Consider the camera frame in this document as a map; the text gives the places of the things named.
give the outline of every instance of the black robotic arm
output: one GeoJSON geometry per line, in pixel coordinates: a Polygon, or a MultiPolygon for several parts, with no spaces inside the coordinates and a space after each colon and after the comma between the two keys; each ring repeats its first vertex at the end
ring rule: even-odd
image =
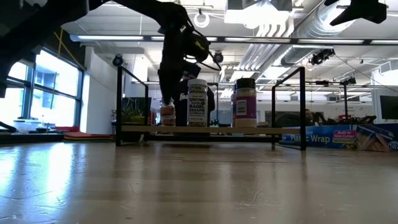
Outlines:
{"type": "MultiPolygon", "coordinates": [[[[39,45],[61,25],[85,16],[107,1],[102,0],[48,0],[34,15],[13,28],[0,39],[0,98],[6,94],[6,80],[11,67],[23,55],[39,45]]],[[[160,64],[160,88],[165,102],[182,77],[184,55],[192,55],[199,62],[209,53],[209,42],[202,35],[195,35],[184,7],[171,2],[156,0],[114,0],[134,11],[153,18],[165,34],[162,63],[160,64]]]]}

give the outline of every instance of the white wall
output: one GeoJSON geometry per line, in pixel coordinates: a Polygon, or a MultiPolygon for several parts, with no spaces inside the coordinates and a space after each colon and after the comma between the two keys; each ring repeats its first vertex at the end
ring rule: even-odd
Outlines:
{"type": "MultiPolygon", "coordinates": [[[[326,119],[335,119],[345,113],[344,103],[307,103],[306,108],[313,112],[323,112],[326,119]]],[[[231,103],[220,103],[220,110],[230,110],[231,103]]],[[[266,120],[266,111],[271,111],[271,102],[258,102],[257,111],[260,111],[260,121],[266,120]]],[[[276,111],[300,111],[300,103],[277,102],[276,111]]],[[[374,115],[373,106],[370,103],[348,103],[348,114],[355,117],[365,117],[374,115]]]]}
{"type": "Polygon", "coordinates": [[[80,129],[89,134],[111,134],[111,111],[116,109],[116,69],[86,48],[80,129]]]}

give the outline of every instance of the security camera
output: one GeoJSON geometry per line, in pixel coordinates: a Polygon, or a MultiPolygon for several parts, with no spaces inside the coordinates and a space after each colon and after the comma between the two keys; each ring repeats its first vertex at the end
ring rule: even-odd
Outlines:
{"type": "Polygon", "coordinates": [[[123,55],[115,55],[112,64],[116,67],[119,67],[123,64],[123,55]]]}
{"type": "Polygon", "coordinates": [[[312,65],[320,65],[333,55],[335,55],[334,49],[324,49],[319,53],[313,54],[310,62],[312,65]]]}
{"type": "Polygon", "coordinates": [[[223,61],[224,61],[224,56],[223,56],[223,54],[222,54],[221,52],[217,51],[217,52],[214,54],[214,60],[215,60],[216,62],[218,62],[218,63],[223,62],[223,61]]]}

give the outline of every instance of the camera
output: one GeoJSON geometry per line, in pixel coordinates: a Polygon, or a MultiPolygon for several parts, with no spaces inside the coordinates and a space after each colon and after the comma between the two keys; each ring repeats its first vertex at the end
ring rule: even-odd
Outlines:
{"type": "Polygon", "coordinates": [[[112,64],[116,67],[119,67],[123,64],[123,55],[115,55],[112,64]]]}
{"type": "Polygon", "coordinates": [[[214,54],[214,60],[215,60],[216,62],[218,62],[218,63],[222,63],[222,62],[224,61],[224,56],[223,56],[223,54],[222,54],[220,51],[217,51],[217,52],[214,54]]]}

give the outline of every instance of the window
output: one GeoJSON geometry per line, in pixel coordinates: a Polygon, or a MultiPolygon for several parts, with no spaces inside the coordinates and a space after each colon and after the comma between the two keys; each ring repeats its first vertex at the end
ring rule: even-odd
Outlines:
{"type": "Polygon", "coordinates": [[[18,78],[20,80],[25,80],[26,74],[27,74],[27,66],[24,65],[23,63],[17,62],[12,66],[10,73],[8,73],[8,76],[13,78],[18,78]]]}
{"type": "Polygon", "coordinates": [[[56,126],[73,126],[75,105],[75,99],[35,89],[30,116],[56,126]]]}
{"type": "Polygon", "coordinates": [[[11,124],[22,114],[22,104],[24,101],[23,88],[8,88],[6,97],[0,98],[0,121],[11,124]]]}
{"type": "Polygon", "coordinates": [[[79,70],[68,63],[57,59],[46,51],[36,56],[35,84],[66,93],[77,95],[79,70]]]}

